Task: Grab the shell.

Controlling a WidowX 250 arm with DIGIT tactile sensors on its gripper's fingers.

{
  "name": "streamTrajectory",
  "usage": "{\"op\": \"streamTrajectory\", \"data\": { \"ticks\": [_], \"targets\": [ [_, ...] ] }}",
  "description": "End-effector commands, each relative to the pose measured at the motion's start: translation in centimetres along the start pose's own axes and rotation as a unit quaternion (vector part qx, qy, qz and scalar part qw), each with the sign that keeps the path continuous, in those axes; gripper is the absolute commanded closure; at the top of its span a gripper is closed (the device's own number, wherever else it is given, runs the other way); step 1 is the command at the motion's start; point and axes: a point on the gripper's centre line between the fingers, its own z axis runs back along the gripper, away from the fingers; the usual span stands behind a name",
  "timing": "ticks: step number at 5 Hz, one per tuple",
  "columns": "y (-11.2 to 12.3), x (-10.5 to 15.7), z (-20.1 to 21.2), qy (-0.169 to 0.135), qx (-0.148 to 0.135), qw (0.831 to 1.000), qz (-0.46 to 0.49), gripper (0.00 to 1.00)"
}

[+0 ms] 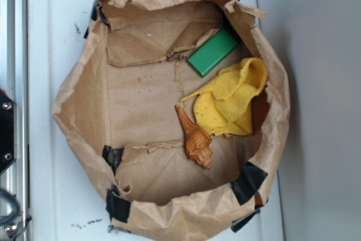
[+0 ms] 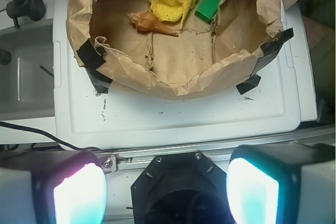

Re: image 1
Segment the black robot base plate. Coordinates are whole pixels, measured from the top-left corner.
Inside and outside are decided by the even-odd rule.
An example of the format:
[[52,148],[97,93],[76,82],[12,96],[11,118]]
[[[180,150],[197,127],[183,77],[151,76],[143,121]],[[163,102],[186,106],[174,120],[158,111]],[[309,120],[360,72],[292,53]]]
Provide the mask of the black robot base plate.
[[15,160],[14,109],[14,102],[1,90],[1,174],[3,174]]

